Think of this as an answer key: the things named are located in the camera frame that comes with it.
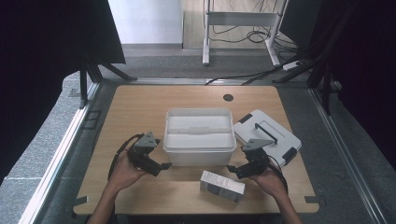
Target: wooden floor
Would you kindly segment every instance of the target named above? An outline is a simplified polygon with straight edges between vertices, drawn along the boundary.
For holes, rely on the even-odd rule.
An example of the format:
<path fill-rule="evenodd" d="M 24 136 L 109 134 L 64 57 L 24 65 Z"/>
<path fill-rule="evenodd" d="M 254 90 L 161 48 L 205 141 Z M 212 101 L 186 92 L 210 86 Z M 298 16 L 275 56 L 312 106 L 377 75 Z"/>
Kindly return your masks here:
<path fill-rule="evenodd" d="M 275 0 L 216 0 L 211 1 L 211 10 L 235 11 L 235 12 L 277 12 L 281 7 L 281 1 L 275 4 Z M 183 9 L 183 48 L 201 49 L 205 38 L 205 0 L 181 0 Z M 212 49 L 265 49 L 265 44 L 253 43 L 246 39 L 253 31 L 267 33 L 262 27 L 239 26 L 212 26 L 210 28 L 210 48 Z M 251 37 L 254 41 L 262 40 L 260 36 Z"/>

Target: human arm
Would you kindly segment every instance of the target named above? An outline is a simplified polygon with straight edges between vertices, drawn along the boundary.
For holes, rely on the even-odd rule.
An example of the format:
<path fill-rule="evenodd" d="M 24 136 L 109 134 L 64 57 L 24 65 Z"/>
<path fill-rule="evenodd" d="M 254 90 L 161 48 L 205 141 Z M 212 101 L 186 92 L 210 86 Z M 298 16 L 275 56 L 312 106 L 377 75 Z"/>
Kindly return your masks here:
<path fill-rule="evenodd" d="M 128 188 L 146 174 L 146 172 L 137 170 L 132 166 L 126 150 L 123 150 L 88 223 L 107 223 L 120 190 Z"/>
<path fill-rule="evenodd" d="M 253 175 L 250 179 L 254 180 L 264 192 L 275 199 L 285 224 L 303 223 L 295 211 L 282 181 L 273 170 L 267 168 L 263 174 Z"/>

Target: white plastic container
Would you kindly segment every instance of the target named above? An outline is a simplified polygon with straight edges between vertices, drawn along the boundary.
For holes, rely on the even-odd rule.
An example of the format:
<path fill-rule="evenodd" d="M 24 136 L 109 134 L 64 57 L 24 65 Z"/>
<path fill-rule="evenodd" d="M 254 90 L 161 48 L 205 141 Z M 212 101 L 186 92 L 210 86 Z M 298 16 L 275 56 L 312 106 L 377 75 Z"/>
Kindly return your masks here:
<path fill-rule="evenodd" d="M 228 164 L 236 149 L 227 108 L 176 108 L 166 114 L 163 149 L 174 166 Z"/>

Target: wooden table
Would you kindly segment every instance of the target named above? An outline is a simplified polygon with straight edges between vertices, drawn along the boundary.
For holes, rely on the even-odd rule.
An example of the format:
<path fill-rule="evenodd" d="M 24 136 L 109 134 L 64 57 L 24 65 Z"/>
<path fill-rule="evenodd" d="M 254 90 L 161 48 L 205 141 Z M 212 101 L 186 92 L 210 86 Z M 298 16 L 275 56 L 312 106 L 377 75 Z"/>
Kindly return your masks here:
<path fill-rule="evenodd" d="M 223 99 L 231 94 L 233 100 Z M 165 116 L 170 108 L 225 107 L 233 113 L 236 123 L 249 112 L 260 109 L 290 130 L 288 118 L 274 87 L 252 86 L 120 86 L 118 87 L 97 145 L 92 154 L 78 198 L 88 196 L 88 202 L 77 205 L 80 215 L 91 214 L 106 185 L 107 173 L 117 149 L 132 135 L 153 131 L 163 142 Z M 247 163 L 241 144 L 230 163 Z M 160 143 L 150 154 L 158 163 L 168 162 Z M 203 170 L 246 183 L 245 195 L 234 203 L 206 191 L 200 191 Z M 318 211 L 317 203 L 307 203 L 305 196 L 315 196 L 300 153 L 285 167 L 290 198 L 299 213 Z M 120 192 L 116 214 L 263 214 L 278 213 L 273 198 L 265 194 L 253 181 L 238 180 L 226 167 L 176 167 L 161 171 L 157 177 L 143 176 L 137 183 Z"/>

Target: small white box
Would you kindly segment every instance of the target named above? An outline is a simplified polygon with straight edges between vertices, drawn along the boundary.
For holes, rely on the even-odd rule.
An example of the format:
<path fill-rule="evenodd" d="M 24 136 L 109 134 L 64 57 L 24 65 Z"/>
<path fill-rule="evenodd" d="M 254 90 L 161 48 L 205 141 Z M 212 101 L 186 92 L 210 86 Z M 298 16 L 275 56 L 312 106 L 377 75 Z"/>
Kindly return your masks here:
<path fill-rule="evenodd" d="M 245 184 L 204 171 L 201 176 L 200 189 L 238 203 L 244 195 Z"/>
<path fill-rule="evenodd" d="M 236 149 L 227 108 L 176 108 L 166 114 L 163 149 L 174 166 L 228 164 Z"/>

